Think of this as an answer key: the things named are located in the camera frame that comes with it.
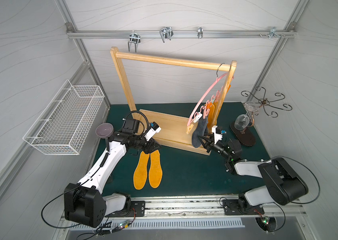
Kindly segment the purple bowl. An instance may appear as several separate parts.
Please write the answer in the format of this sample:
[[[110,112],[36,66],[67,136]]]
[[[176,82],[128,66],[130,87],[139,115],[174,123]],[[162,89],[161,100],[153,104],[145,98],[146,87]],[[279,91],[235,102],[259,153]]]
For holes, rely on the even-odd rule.
[[[113,133],[114,133],[114,126],[110,123],[100,124],[96,128],[96,135],[101,139],[109,138]]]

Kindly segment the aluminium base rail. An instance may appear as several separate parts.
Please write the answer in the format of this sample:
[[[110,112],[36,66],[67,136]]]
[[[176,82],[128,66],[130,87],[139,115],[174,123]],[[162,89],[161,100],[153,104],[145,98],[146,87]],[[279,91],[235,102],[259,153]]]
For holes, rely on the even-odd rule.
[[[239,210],[238,195],[198,195],[131,198],[139,219],[306,217],[301,204],[261,204]]]

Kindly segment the aluminium top rail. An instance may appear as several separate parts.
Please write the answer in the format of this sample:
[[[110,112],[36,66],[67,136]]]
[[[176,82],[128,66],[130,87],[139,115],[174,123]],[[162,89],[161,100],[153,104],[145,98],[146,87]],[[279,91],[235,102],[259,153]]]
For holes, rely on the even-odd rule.
[[[173,39],[198,39],[197,29],[193,30],[173,30]],[[266,30],[207,30],[203,28],[202,39],[249,39],[260,38],[259,34],[267,34],[270,29]],[[132,33],[137,33],[144,39],[161,39],[160,30],[136,30],[136,31],[67,31],[70,39],[128,39]],[[284,38],[294,38],[297,32],[294,28],[278,30],[284,34]]]

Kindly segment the dark grey insole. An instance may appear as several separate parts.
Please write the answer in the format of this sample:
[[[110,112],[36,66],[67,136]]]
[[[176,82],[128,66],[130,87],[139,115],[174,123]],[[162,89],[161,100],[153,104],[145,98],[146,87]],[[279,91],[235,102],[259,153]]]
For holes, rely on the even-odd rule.
[[[195,131],[193,132],[192,139],[191,139],[191,143],[192,143],[192,146],[194,148],[199,148],[201,146],[201,141],[199,140],[199,137],[202,137],[205,134],[207,124],[208,124],[208,118],[207,117],[205,119],[203,117],[201,117],[198,120],[198,125],[197,125]]]

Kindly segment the yellow insole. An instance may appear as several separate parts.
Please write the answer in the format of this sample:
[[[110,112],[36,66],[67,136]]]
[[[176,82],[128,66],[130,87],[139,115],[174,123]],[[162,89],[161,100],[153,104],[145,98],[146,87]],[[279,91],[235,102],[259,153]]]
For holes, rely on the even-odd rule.
[[[150,170],[149,170],[149,183],[152,188],[156,189],[160,186],[163,178],[163,170],[161,166],[161,155],[159,150],[150,154]]]
[[[147,178],[148,178],[148,161],[150,155],[144,152],[141,152],[138,165],[135,169],[133,175],[133,183],[136,190],[141,190],[144,188]]]
[[[212,124],[212,119],[213,119],[213,115],[214,115],[214,111],[215,111],[215,105],[213,103],[207,103],[206,105],[207,109],[209,110],[209,114],[208,114],[208,124],[207,127],[211,127]]]

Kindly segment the pink plastic hanger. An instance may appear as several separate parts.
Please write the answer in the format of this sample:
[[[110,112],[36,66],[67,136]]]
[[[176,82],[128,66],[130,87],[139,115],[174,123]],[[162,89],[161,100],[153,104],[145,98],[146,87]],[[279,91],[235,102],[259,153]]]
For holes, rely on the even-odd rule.
[[[209,114],[209,110],[207,109],[206,105],[207,103],[214,103],[215,100],[217,100],[217,105],[215,107],[215,111],[214,111],[214,115],[213,115],[213,119],[212,119],[212,124],[211,127],[209,127],[208,129],[210,130],[212,128],[213,125],[217,124],[217,119],[219,116],[219,113],[221,111],[222,105],[224,103],[224,100],[226,98],[226,95],[230,89],[231,86],[231,81],[234,79],[234,73],[236,70],[236,61],[232,61],[230,64],[230,69],[226,70],[224,67],[227,67],[228,65],[226,64],[221,64],[216,70],[217,73],[218,71],[222,68],[223,71],[226,71],[227,73],[221,75],[221,76],[217,76],[216,80],[212,83],[212,85],[206,90],[206,92],[203,94],[203,96],[200,98],[200,100],[198,101],[198,103],[196,104],[196,106],[194,107],[193,111],[191,112],[189,119],[187,121],[186,126],[189,126],[189,124],[194,124],[193,122],[193,118],[196,112],[200,112],[202,113],[202,117],[205,119],[208,114]],[[215,87],[215,85],[222,79],[225,78],[225,82],[223,87],[217,91],[216,95],[212,95],[211,100],[207,100],[205,102],[205,104],[203,104],[204,99],[209,95],[209,92]]]

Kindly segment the white clothes peg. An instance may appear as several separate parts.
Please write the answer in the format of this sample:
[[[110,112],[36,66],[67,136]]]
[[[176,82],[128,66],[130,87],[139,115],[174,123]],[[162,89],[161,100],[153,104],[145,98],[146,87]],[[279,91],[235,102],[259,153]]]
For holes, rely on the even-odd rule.
[[[202,118],[202,113],[196,112],[193,118],[193,122],[197,123],[200,120],[200,118]]]

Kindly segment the metal hook clip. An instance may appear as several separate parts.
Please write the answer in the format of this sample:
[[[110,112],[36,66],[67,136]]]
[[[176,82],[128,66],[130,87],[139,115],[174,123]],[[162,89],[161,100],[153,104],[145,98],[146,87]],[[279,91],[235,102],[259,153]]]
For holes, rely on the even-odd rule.
[[[203,27],[198,27],[198,29],[197,29],[197,37],[198,37],[198,39],[202,39],[203,38]]]
[[[137,33],[132,33],[129,36],[129,41],[128,41],[128,51],[130,52],[132,49],[132,46],[134,46],[135,53],[137,53],[138,50],[138,45],[141,42],[141,36]]]
[[[278,39],[280,39],[280,38],[284,38],[285,35],[278,33],[276,27],[273,27],[273,28],[271,28],[269,30],[269,32],[267,34],[264,34],[264,35],[259,34],[259,37],[261,37],[261,38],[267,38],[267,39],[271,39],[271,38],[278,38]]]
[[[160,33],[160,36],[161,36],[163,43],[165,43],[166,40],[171,41],[171,38],[173,36],[172,27],[164,27],[164,28],[160,29],[159,33]]]

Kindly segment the wine glass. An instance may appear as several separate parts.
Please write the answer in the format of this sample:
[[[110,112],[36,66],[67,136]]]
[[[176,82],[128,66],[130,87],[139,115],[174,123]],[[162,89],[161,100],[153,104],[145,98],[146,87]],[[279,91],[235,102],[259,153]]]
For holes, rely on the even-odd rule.
[[[234,123],[234,127],[239,131],[243,131],[254,125],[254,114],[259,110],[259,106],[254,102],[246,102],[244,107],[246,109],[246,113],[239,115]]]

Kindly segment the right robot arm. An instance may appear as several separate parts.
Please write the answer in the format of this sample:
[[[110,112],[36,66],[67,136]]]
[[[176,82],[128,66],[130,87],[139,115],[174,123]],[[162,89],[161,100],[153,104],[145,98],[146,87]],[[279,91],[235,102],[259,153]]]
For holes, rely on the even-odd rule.
[[[199,136],[203,148],[207,152],[214,151],[225,159],[226,171],[238,176],[260,178],[264,186],[239,194],[233,203],[223,205],[244,215],[263,214],[263,204],[276,203],[285,206],[309,192],[307,184],[286,162],[283,157],[267,161],[248,161],[241,158],[242,147],[238,140],[224,143],[214,135]]]

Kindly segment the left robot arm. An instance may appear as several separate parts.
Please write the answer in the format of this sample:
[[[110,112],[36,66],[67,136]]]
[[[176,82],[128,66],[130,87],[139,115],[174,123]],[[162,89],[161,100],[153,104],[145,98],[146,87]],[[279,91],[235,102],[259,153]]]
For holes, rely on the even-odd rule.
[[[119,132],[106,138],[106,149],[95,165],[76,184],[68,184],[64,192],[65,219],[89,227],[98,227],[103,218],[128,214],[132,209],[131,197],[114,193],[103,196],[104,187],[118,162],[132,149],[151,154],[160,148],[153,138],[161,127],[153,122],[144,133],[138,134],[139,121],[126,119]]]

